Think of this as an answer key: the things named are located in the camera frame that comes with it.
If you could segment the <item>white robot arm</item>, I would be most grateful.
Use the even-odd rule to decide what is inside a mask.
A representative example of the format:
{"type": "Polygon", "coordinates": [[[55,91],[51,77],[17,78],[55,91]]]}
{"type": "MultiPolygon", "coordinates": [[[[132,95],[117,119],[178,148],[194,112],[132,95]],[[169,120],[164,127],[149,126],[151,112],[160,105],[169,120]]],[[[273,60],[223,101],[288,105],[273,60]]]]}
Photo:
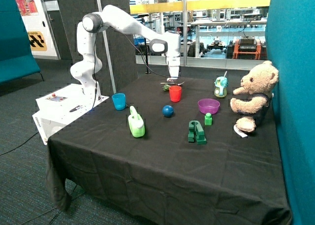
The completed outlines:
{"type": "Polygon", "coordinates": [[[83,94],[86,98],[91,101],[98,101],[101,98],[98,82],[93,78],[93,74],[102,68],[102,62],[96,55],[95,41],[96,35],[108,28],[148,39],[150,50],[154,54],[165,54],[170,78],[177,79],[180,76],[181,38],[177,32],[157,33],[120,8],[107,5],[101,12],[85,15],[77,27],[77,50],[83,56],[83,60],[75,63],[70,72],[83,85],[83,94]]]}

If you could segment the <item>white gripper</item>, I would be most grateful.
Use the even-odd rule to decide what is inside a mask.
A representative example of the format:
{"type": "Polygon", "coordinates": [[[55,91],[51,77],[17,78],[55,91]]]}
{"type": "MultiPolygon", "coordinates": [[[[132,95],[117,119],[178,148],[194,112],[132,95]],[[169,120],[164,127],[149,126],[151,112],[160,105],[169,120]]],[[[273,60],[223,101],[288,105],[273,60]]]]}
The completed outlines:
{"type": "Polygon", "coordinates": [[[180,76],[180,57],[166,57],[166,64],[168,66],[169,74],[172,80],[178,80],[180,76]]]}

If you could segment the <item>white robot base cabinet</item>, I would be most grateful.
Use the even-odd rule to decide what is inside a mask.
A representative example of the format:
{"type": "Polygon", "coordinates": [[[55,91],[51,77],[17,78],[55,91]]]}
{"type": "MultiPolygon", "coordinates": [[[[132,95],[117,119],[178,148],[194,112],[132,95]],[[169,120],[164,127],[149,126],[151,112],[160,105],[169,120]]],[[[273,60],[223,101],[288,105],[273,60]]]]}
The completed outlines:
{"type": "Polygon", "coordinates": [[[87,97],[83,86],[80,84],[70,84],[37,98],[36,103],[39,111],[34,113],[32,118],[44,145],[47,144],[50,136],[71,124],[108,98],[108,96],[101,95],[99,90],[96,95],[94,92],[91,92],[91,95],[87,97]],[[70,112],[72,108],[78,105],[81,105],[82,108],[70,112]]]}

